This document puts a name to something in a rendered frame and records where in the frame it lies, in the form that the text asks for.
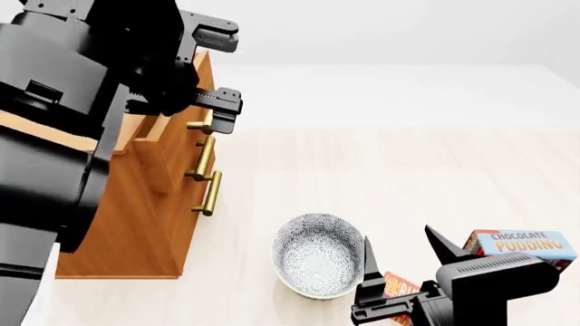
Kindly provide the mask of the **blue white patterned bowl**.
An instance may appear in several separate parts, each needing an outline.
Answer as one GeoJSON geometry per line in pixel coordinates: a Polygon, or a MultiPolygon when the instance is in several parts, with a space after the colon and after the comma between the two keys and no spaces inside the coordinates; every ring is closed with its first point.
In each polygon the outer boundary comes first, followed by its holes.
{"type": "Polygon", "coordinates": [[[271,260],[280,281],[293,292],[331,301],[363,280],[364,237],[331,214],[304,214],[275,233],[271,260]]]}

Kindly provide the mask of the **brown wooden cabinet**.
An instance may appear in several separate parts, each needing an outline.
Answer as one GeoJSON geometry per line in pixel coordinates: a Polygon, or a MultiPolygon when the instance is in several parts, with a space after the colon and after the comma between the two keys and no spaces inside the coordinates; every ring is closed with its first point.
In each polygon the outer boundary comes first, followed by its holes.
{"type": "Polygon", "coordinates": [[[131,150],[112,154],[108,184],[96,216],[72,254],[60,254],[59,279],[177,279],[189,245],[203,214],[190,211],[205,202],[209,180],[184,176],[196,167],[204,140],[189,121],[209,121],[210,113],[191,106],[169,118],[161,134],[162,156],[174,188],[168,194],[153,192],[140,162],[131,150]]]}

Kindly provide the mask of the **light wooden open drawer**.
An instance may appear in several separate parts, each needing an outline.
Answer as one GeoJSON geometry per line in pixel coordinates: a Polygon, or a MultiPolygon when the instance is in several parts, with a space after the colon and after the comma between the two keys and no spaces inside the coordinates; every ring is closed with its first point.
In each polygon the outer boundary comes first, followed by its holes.
{"type": "MultiPolygon", "coordinates": [[[[150,189],[160,194],[168,194],[174,188],[167,161],[163,158],[161,149],[161,134],[168,123],[167,117],[126,113],[123,116],[121,131],[113,151],[115,155],[125,154],[128,150],[133,151],[140,162],[141,171],[150,189]]],[[[0,110],[0,126],[16,129],[71,149],[86,152],[96,149],[95,140],[45,127],[3,110],[0,110]]]]}

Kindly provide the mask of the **red yellow food box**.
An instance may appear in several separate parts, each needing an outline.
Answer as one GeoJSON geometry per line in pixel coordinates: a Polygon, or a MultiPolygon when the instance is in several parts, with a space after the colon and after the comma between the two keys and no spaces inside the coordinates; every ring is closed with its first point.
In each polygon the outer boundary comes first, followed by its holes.
{"type": "MultiPolygon", "coordinates": [[[[384,274],[384,280],[384,294],[386,298],[414,294],[421,290],[421,287],[418,284],[409,282],[408,280],[403,279],[395,273],[391,273],[389,271],[384,274]]],[[[397,326],[413,326],[411,317],[407,315],[391,317],[391,320],[392,322],[397,323],[397,326]]]]}

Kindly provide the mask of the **blue chocolate pudding box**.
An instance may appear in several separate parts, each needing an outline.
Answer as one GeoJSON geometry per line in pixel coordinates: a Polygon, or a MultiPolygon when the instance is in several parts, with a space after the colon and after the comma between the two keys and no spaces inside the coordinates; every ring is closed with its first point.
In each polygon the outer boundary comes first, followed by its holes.
{"type": "Polygon", "coordinates": [[[522,252],[563,272],[577,257],[562,233],[537,230],[474,230],[463,249],[479,256],[522,252]]]}

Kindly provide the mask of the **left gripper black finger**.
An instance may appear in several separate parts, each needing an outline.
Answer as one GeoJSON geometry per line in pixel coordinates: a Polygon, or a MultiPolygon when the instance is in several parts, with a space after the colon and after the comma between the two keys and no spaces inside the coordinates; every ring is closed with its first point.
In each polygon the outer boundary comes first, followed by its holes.
{"type": "Polygon", "coordinates": [[[229,135],[234,131],[237,116],[243,108],[241,92],[227,88],[219,88],[216,92],[217,107],[212,113],[211,128],[214,132],[229,135]]]}

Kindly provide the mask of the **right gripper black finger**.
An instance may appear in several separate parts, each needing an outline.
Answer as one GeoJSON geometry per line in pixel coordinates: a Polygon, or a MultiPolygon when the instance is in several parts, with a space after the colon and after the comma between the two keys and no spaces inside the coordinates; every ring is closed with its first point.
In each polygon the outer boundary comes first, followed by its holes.
{"type": "Polygon", "coordinates": [[[371,241],[364,238],[363,279],[357,285],[354,303],[356,305],[380,301],[385,298],[385,281],[375,260],[371,241]]]}
{"type": "Polygon", "coordinates": [[[456,246],[448,238],[441,233],[438,233],[429,225],[425,225],[424,232],[441,265],[460,263],[472,259],[472,254],[470,252],[456,246]]]}

